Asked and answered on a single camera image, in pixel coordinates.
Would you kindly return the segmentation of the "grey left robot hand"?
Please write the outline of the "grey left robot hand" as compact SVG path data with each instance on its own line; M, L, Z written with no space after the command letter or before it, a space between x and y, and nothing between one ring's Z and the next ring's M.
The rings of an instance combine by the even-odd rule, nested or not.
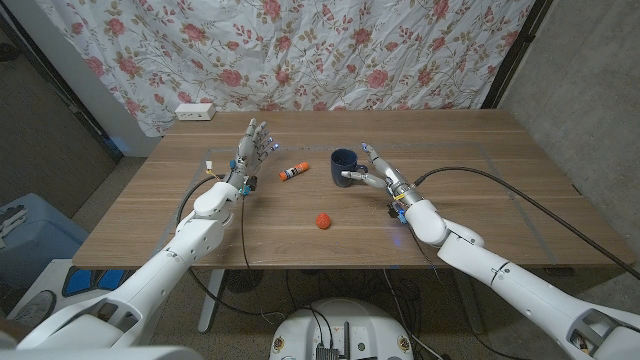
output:
M234 164L226 175L225 182L234 186L241 194L245 193L246 188L254 190L262 163L278 148L279 145L267 130L267 122L259 123L252 118L239 141Z

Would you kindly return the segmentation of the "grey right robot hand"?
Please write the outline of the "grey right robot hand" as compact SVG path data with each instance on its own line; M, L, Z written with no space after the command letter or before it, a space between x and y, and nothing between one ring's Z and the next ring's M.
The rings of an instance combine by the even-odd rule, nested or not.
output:
M363 143L362 147L371 164L379 173L379 176L358 171L343 170L340 173L343 178L361 181L374 188L386 189L394 200L400 201L406 207L411 207L424 199L415 189L415 186L410 185L403 174L396 167L384 160L372 145Z

